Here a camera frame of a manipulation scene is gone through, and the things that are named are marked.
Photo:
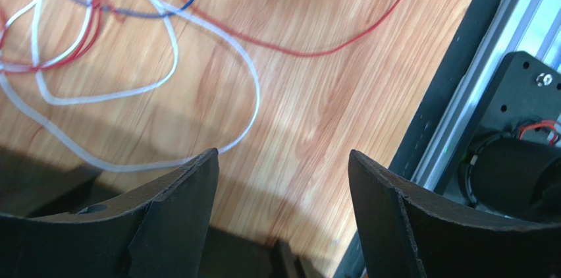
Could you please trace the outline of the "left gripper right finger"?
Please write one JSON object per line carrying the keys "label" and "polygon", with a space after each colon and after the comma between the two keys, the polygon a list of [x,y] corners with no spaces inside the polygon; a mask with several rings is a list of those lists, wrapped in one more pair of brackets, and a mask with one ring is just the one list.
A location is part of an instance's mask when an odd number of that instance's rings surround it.
{"label": "left gripper right finger", "polygon": [[559,277],[560,226],[431,192],[357,150],[348,179],[370,277]]}

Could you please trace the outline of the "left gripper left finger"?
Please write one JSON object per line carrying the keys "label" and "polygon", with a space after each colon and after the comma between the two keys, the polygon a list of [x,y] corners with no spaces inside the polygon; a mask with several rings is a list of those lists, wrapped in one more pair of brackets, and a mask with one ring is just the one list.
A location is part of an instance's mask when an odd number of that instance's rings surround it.
{"label": "left gripper left finger", "polygon": [[2,277],[195,277],[218,151],[78,213],[1,214]]}

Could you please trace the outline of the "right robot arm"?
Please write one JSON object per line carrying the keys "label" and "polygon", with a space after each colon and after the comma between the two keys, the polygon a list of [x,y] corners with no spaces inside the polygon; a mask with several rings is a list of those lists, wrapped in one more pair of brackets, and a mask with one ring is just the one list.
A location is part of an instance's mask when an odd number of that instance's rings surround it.
{"label": "right robot arm", "polygon": [[560,221],[560,148],[506,133],[474,139],[458,167],[468,204],[539,223]]}

